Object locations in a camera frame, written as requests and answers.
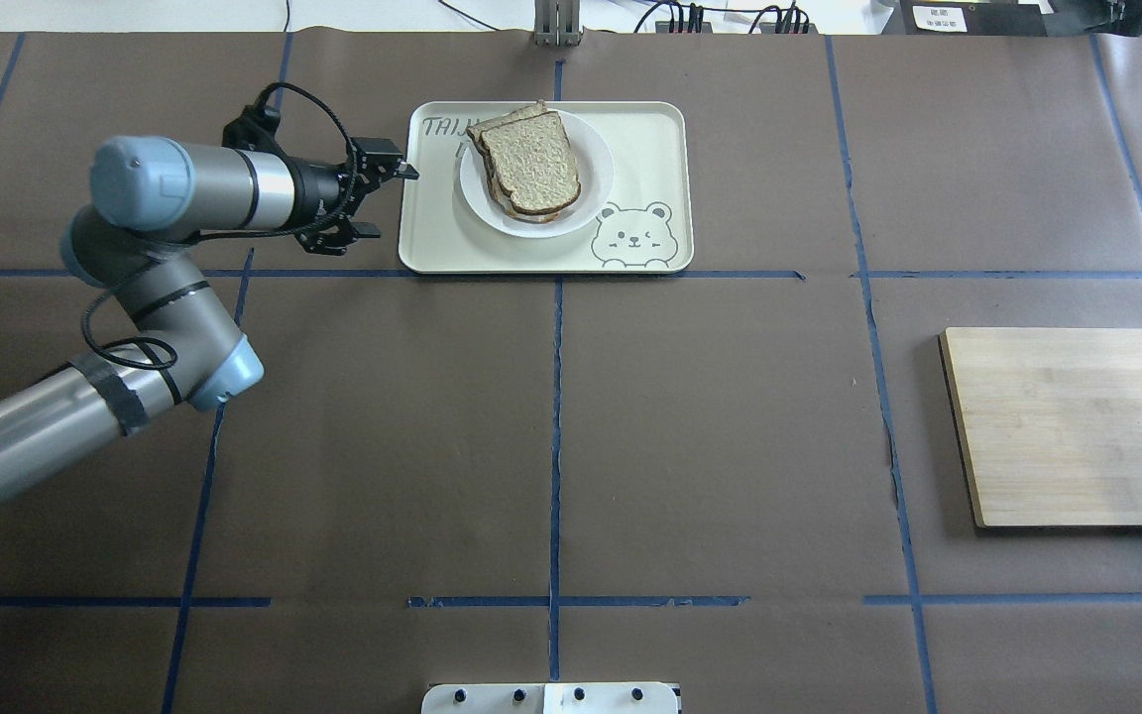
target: sandwich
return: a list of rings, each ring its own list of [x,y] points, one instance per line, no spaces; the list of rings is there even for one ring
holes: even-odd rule
[[[537,102],[473,125],[491,198],[523,222],[552,222],[580,198],[580,173],[562,117]]]

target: robotic arm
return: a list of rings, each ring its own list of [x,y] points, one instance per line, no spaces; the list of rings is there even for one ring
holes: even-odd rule
[[[214,410],[263,378],[249,339],[186,256],[194,244],[293,235],[308,252],[341,256],[359,238],[380,235],[349,218],[364,195],[393,177],[417,179],[416,169],[389,139],[346,135],[332,112],[346,161],[289,157],[275,141],[280,112],[267,105],[278,87],[329,110],[276,82],[227,125],[222,147],[118,136],[96,151],[93,204],[73,218],[61,256],[79,279],[105,289],[87,316],[116,297],[139,335],[93,344],[0,402],[0,503],[177,403]]]

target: round plate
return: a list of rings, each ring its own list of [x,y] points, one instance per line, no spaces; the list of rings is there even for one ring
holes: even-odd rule
[[[606,139],[602,139],[602,135],[584,119],[561,110],[558,114],[562,115],[562,126],[566,127],[576,167],[580,171],[580,198],[548,223],[521,222],[505,214],[505,209],[491,199],[484,159],[472,141],[466,142],[459,177],[461,194],[473,212],[494,230],[520,238],[553,238],[588,225],[597,217],[597,211],[605,207],[606,198],[611,195],[611,184],[616,179],[616,163]]]

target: bear drawing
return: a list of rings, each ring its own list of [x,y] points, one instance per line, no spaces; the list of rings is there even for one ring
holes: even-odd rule
[[[673,210],[666,203],[653,202],[645,208],[620,208],[606,203],[597,212],[597,234],[593,236],[593,254],[602,267],[667,266],[676,258],[679,244],[669,220]]]

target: white label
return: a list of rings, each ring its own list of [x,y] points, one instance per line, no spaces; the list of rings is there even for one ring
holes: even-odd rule
[[[933,32],[966,32],[964,10],[959,8],[928,8],[915,5],[915,26]]]

